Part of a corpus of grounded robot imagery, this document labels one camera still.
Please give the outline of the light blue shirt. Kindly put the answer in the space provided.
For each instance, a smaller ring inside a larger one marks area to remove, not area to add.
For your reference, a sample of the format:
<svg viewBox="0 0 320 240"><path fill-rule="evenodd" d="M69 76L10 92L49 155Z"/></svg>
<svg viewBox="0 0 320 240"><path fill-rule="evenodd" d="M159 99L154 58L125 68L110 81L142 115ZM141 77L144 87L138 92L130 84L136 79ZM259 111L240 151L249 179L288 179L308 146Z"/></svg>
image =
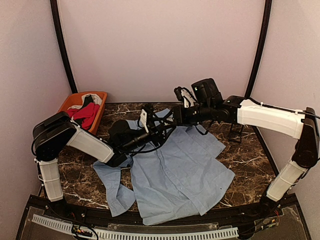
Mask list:
<svg viewBox="0 0 320 240"><path fill-rule="evenodd" d="M179 126L165 144L129 156L132 188L121 184L121 168L100 161L93 168L106 189L113 217L137 203L144 225L157 225L193 215L204 215L225 195L234 173L217 160L225 149L201 125Z"/></svg>

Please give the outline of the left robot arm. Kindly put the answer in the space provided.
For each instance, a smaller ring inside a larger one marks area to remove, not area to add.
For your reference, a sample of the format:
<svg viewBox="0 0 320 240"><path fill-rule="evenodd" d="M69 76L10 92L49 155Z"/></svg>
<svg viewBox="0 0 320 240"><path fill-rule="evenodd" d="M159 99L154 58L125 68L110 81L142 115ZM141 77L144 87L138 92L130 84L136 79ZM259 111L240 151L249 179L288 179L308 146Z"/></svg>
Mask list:
<svg viewBox="0 0 320 240"><path fill-rule="evenodd" d="M36 125L31 150L45 197L58 217L67 218L71 213L70 206L63 201L59 167L66 149L89 155L103 165L118 167L128 155L143 153L148 143L152 143L155 149L163 145L169 129L174 126L173 114L169 111L161 115L155 113L152 106L144 105L136 124L133 127L127 120L115 121L108 130L107 140L85 130L66 112L57 113Z"/></svg>

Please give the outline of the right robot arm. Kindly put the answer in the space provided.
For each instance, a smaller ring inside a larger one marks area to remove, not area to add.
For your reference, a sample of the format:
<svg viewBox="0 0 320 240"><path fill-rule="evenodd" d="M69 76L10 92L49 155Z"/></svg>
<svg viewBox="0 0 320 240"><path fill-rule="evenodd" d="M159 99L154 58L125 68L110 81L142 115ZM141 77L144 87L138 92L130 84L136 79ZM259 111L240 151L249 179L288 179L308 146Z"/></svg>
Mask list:
<svg viewBox="0 0 320 240"><path fill-rule="evenodd" d="M314 109L290 109L231 95L224 99L212 78L192 84L191 90L178 86L174 94L183 104L173 109L176 126L197 125L205 121L252 126L284 135L296 141L287 164L271 182L255 213L266 217L285 193L320 160L318 116Z"/></svg>

